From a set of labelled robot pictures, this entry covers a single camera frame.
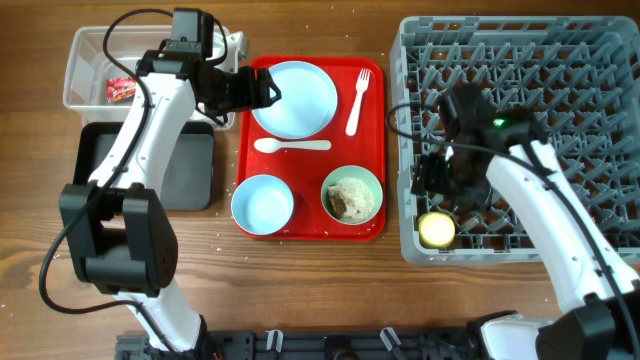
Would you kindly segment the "black waste tray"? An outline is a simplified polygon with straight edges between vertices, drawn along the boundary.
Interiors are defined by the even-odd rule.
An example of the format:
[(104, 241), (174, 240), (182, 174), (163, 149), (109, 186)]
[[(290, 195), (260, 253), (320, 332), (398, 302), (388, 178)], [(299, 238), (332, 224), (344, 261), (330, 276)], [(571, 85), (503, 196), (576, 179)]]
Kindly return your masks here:
[[(94, 122), (81, 131), (72, 183), (84, 185), (115, 142), (122, 122)], [(214, 165), (214, 129), (187, 122), (164, 175), (159, 199), (167, 211), (202, 211), (210, 206)]]

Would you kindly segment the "red snack wrapper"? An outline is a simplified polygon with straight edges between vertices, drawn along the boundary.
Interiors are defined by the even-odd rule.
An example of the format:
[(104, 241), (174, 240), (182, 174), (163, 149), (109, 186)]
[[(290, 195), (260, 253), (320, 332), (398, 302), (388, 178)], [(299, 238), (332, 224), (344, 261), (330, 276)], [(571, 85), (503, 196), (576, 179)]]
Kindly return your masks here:
[(137, 82), (131, 77), (120, 77), (106, 81), (106, 99), (116, 103), (135, 95)]

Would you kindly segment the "red plastic tray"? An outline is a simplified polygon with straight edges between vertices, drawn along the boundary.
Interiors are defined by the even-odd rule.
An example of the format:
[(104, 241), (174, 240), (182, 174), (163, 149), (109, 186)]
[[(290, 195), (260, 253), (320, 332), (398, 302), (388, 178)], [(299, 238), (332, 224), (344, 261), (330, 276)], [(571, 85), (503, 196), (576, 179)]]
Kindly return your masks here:
[[(304, 139), (288, 140), (266, 132), (254, 119), (252, 111), (243, 115), (238, 149), (236, 188), (247, 178), (267, 174), (284, 181), (294, 197), (294, 210), (289, 222), (279, 231), (255, 239), (370, 241), (383, 229), (385, 202), (373, 220), (362, 225), (344, 225), (331, 218), (321, 202), (321, 187), (335, 169), (356, 165), (371, 171), (381, 182), (386, 180), (386, 141), (384, 109), (384, 75), (381, 68), (366, 58), (262, 56), (252, 63), (254, 68), (269, 68), (285, 61), (303, 61), (320, 67), (333, 80), (338, 93), (337, 111), (332, 121), (319, 133)], [(357, 132), (347, 136), (345, 128), (356, 96), (356, 81), (362, 68), (371, 71), (369, 87), (364, 94)], [(328, 151), (282, 149), (267, 154), (254, 148), (259, 138), (280, 141), (329, 140)]]

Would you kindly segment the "cream plastic spoon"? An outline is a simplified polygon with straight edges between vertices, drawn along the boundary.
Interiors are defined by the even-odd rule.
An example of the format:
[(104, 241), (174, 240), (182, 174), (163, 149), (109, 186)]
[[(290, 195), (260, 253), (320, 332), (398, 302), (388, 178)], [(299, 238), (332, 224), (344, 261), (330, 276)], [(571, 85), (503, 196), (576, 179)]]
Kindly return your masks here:
[(254, 141), (254, 148), (262, 153), (275, 153), (285, 149), (302, 149), (328, 151), (332, 147), (329, 140), (280, 141), (276, 138), (259, 138)]

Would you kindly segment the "grey dishwasher rack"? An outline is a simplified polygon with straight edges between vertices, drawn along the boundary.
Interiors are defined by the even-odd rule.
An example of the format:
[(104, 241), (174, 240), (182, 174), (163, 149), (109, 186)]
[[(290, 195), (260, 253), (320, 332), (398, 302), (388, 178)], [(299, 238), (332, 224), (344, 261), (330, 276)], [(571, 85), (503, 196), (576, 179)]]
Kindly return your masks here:
[[(404, 19), (390, 50), (399, 119), (397, 196), (401, 253), (412, 265), (535, 262), (538, 253), (507, 203), (453, 209), (411, 193), (421, 155), (443, 136), (429, 111), (454, 86), (474, 83), (497, 109), (528, 108), (548, 131), (572, 188), (620, 257), (639, 260), (639, 30), (627, 17)], [(425, 248), (417, 223), (451, 217), (446, 248)]]

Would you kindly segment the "large light blue plate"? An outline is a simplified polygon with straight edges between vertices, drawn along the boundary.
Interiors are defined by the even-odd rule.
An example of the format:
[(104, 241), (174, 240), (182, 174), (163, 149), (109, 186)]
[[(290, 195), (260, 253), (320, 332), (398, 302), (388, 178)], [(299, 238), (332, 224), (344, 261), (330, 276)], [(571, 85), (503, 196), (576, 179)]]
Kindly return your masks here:
[(338, 105), (336, 85), (320, 67), (285, 61), (269, 68), (281, 98), (252, 115), (269, 134), (288, 140), (309, 138), (333, 119)]

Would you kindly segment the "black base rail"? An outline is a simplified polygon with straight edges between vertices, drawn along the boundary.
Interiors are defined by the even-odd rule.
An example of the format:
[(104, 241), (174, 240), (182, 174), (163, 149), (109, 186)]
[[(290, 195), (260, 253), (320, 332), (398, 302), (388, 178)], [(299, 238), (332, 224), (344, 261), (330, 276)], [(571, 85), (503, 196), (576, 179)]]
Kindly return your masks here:
[(504, 350), (489, 349), (472, 327), (377, 332), (283, 333), (273, 329), (210, 332), (192, 350), (153, 346), (147, 336), (121, 336), (117, 359), (332, 360), (332, 359), (535, 359), (533, 347), (509, 342)]

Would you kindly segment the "white plastic fork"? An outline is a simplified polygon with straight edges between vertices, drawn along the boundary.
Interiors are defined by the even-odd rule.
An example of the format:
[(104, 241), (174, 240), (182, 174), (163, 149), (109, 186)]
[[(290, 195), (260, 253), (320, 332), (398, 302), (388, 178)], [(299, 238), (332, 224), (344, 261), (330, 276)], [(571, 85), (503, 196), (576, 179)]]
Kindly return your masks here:
[(355, 96), (355, 99), (347, 120), (346, 128), (345, 128), (345, 134), (347, 136), (354, 136), (357, 132), (362, 101), (363, 101), (364, 94), (366, 93), (369, 87), (370, 74), (371, 74), (371, 71), (369, 69), (362, 68), (358, 75), (356, 85), (355, 85), (356, 96)]

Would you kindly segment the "light blue bowl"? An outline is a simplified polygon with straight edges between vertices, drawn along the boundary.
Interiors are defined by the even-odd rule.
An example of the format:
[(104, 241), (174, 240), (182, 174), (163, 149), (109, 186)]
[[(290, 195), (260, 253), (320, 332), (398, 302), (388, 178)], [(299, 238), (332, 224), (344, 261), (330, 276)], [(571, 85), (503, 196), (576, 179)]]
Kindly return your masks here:
[(245, 179), (231, 201), (232, 216), (238, 227), (255, 235), (271, 235), (282, 229), (292, 217), (294, 197), (281, 179), (267, 174)]

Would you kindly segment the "green bowl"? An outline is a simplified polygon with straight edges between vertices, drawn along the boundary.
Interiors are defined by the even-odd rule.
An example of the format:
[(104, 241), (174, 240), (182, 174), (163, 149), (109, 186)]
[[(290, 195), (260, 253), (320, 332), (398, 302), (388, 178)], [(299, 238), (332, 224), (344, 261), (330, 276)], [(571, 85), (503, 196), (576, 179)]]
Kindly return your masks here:
[[(363, 223), (359, 223), (359, 224), (346, 224), (343, 223), (339, 220), (337, 220), (336, 218), (334, 218), (331, 213), (329, 212), (329, 207), (328, 207), (328, 202), (326, 199), (326, 192), (327, 189), (330, 185), (336, 183), (337, 181), (343, 179), (343, 178), (348, 178), (348, 177), (352, 177), (352, 178), (357, 178), (362, 180), (371, 190), (371, 192), (373, 193), (373, 197), (374, 197), (374, 210), (373, 213), (371, 214), (371, 216), (369, 217), (369, 219)], [(380, 212), (380, 210), (382, 209), (382, 204), (383, 204), (383, 200), (384, 200), (384, 193), (383, 193), (383, 188), (382, 188), (382, 184), (381, 182), (378, 180), (378, 178), (369, 170), (367, 170), (364, 167), (360, 167), (360, 166), (356, 166), (356, 165), (346, 165), (346, 166), (342, 166), (339, 167), (337, 169), (335, 169), (334, 171), (332, 171), (324, 180), (322, 187), (321, 187), (321, 202), (322, 205), (325, 209), (325, 211), (327, 212), (327, 214), (333, 218), (334, 220), (338, 221), (341, 224), (344, 225), (350, 225), (350, 226), (355, 226), (355, 225), (362, 225), (365, 224), (366, 222), (369, 222), (371, 220), (374, 219), (375, 216), (378, 215), (378, 213)]]

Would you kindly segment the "clear plastic waste bin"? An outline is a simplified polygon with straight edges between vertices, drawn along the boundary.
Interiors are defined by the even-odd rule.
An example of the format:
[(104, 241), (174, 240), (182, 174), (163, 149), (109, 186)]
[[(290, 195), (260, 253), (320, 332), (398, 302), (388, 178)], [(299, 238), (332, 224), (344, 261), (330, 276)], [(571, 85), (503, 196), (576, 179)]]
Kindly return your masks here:
[[(63, 104), (81, 114), (82, 123), (124, 122), (131, 107), (130, 99), (109, 103), (106, 81), (126, 73), (113, 65), (103, 52), (105, 26), (82, 27), (74, 36), (64, 81)], [(169, 25), (125, 25), (109, 37), (110, 54), (133, 71), (144, 53), (156, 49), (170, 36)]]

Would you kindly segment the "rice and food leftovers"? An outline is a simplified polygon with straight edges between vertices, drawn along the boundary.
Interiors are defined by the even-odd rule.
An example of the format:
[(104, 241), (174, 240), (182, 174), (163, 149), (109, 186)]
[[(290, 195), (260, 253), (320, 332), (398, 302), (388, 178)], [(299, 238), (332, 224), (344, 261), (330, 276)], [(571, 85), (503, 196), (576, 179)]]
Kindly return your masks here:
[(363, 223), (374, 210), (373, 193), (357, 178), (343, 178), (330, 185), (326, 199), (331, 215), (346, 224)]

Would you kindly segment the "yellow plastic cup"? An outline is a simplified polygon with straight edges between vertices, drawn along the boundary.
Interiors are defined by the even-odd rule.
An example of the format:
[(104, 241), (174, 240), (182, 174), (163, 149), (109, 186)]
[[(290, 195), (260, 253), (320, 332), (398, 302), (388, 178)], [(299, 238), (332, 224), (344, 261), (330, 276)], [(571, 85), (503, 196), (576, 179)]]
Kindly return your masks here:
[(446, 248), (456, 234), (454, 221), (441, 212), (423, 214), (418, 220), (417, 228), (420, 243), (425, 248)]

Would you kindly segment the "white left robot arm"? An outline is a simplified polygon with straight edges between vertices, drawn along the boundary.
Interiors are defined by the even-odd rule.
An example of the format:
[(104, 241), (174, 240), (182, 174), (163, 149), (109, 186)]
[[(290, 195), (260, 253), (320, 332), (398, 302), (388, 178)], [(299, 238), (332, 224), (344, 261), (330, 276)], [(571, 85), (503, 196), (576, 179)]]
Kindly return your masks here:
[(223, 27), (199, 9), (170, 14), (171, 34), (130, 71), (135, 98), (103, 162), (85, 183), (66, 185), (59, 207), (77, 278), (127, 306), (145, 328), (154, 355), (211, 359), (215, 344), (174, 274), (178, 242), (160, 192), (178, 137), (194, 113), (213, 121), (267, 108), (280, 89), (264, 68), (222, 69), (215, 55)]

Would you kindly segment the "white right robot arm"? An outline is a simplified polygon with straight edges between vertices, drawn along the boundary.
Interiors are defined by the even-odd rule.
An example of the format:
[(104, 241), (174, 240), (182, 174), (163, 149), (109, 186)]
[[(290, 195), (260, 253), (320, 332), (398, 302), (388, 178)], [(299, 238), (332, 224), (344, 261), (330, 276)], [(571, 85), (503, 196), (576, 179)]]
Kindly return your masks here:
[(423, 156), (412, 191), (471, 207), (496, 191), (537, 249), (560, 318), (517, 313), (476, 323), (483, 359), (636, 359), (639, 276), (612, 249), (562, 172), (544, 126), (526, 108), (499, 112), (475, 85), (429, 106), (444, 130), (444, 154)]

